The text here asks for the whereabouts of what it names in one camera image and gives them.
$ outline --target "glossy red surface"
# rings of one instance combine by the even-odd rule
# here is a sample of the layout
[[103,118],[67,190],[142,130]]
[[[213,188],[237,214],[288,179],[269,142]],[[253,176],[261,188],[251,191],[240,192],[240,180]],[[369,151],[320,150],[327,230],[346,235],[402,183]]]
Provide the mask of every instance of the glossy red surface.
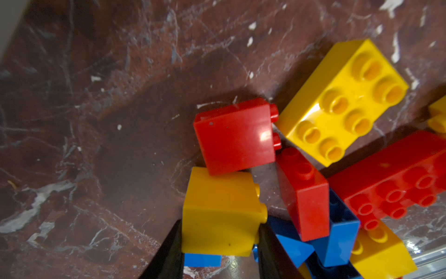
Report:
[[302,241],[330,233],[328,182],[295,148],[277,155],[282,199]]
[[417,131],[331,176],[330,187],[365,229],[377,219],[400,219],[413,204],[427,207],[445,191],[446,141]]
[[276,105],[262,98],[197,114],[194,121],[210,175],[222,175],[274,162],[280,138],[271,123]]

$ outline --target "red block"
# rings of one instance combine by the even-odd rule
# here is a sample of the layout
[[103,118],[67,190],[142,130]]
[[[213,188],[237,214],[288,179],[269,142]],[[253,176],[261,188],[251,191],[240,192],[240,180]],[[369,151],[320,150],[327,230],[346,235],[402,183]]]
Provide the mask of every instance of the red block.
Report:
[[427,207],[446,190],[446,140],[417,131],[331,176],[330,187],[366,230],[399,219],[413,204]]
[[271,123],[276,105],[262,98],[197,114],[194,129],[210,175],[222,175],[276,160],[281,148]]
[[302,241],[330,234],[328,182],[295,148],[277,155],[282,199]]

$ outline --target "pile of blocks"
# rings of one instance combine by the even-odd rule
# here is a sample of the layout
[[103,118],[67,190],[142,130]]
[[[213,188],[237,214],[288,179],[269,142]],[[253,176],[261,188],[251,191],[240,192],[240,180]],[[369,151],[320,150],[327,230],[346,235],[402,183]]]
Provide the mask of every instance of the pile of blocks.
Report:
[[[268,223],[299,272],[314,278],[399,278],[417,269],[380,220],[432,205],[446,190],[446,97],[429,126],[325,178],[408,89],[370,40],[335,44],[288,106],[262,98],[199,113],[194,129],[206,163],[193,167],[182,216],[185,266],[219,267],[222,255],[257,258]],[[297,148],[281,150],[272,123]],[[291,221],[268,216],[260,188],[242,170],[276,162]]]

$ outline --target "blue block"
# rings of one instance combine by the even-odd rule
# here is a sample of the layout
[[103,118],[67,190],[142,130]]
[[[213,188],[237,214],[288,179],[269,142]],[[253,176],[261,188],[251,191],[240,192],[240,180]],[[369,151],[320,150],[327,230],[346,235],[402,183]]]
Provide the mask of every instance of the blue block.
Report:
[[184,254],[185,267],[220,267],[221,265],[221,255]]
[[360,221],[330,189],[330,235],[309,241],[324,267],[345,265],[358,235]]
[[313,279],[362,279],[361,274],[350,262],[337,267],[324,267],[316,253],[312,253],[305,264]]
[[257,247],[257,244],[254,244],[254,247],[252,248],[252,254],[254,255],[254,260],[259,262],[259,248]]
[[268,224],[296,268],[301,266],[308,256],[314,252],[314,248],[310,244],[301,241],[291,221],[268,216]]

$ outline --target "marble surface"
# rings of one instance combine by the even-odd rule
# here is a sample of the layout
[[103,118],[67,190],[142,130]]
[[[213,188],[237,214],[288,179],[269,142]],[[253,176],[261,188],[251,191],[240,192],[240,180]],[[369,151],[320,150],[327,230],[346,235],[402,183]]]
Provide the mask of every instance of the marble surface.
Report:
[[[442,0],[33,1],[0,63],[0,277],[137,278],[204,165],[195,114],[255,96],[282,110],[336,42],[371,38],[410,89],[324,175],[424,129],[446,92],[445,15]],[[274,164],[251,172],[287,218]],[[416,255],[446,243],[445,212],[443,193],[385,223]]]

